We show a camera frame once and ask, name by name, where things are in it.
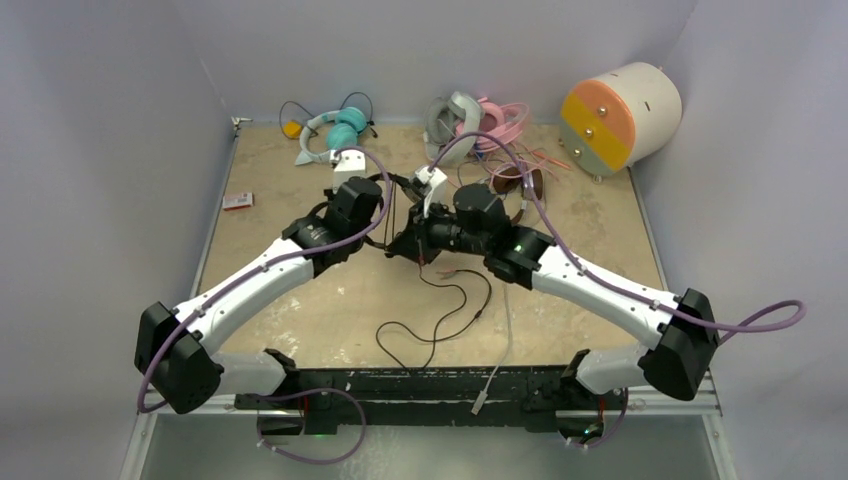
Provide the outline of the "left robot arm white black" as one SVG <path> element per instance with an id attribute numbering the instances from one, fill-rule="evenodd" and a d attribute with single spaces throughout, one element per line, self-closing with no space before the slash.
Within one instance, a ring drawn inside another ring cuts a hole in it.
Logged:
<path id="1" fill-rule="evenodd" d="M 272 408 L 297 399 L 292 362 L 266 350 L 224 354 L 223 344 L 277 298 L 317 278 L 361 249 L 379 221 L 381 187 L 352 177 L 287 227 L 256 259 L 225 281 L 175 307 L 160 302 L 141 314 L 134 365 L 144 389 L 154 388 L 178 414 L 221 395 L 259 394 Z"/>

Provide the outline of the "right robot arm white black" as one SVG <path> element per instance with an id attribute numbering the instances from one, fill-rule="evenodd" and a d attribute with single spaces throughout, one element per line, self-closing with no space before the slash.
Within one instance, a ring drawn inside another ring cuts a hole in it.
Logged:
<path id="1" fill-rule="evenodd" d="M 500 198 L 480 185 L 460 188 L 452 206 L 414 204 L 390 257 L 420 265 L 441 252 L 479 255 L 497 279 L 570 301 L 611 322 L 636 344 L 582 350 L 564 372 L 561 392 L 584 407 L 614 389 L 651 386 L 677 400 L 695 398 L 718 347 L 708 298 L 632 282 L 574 255 L 536 229 L 513 223 Z"/>

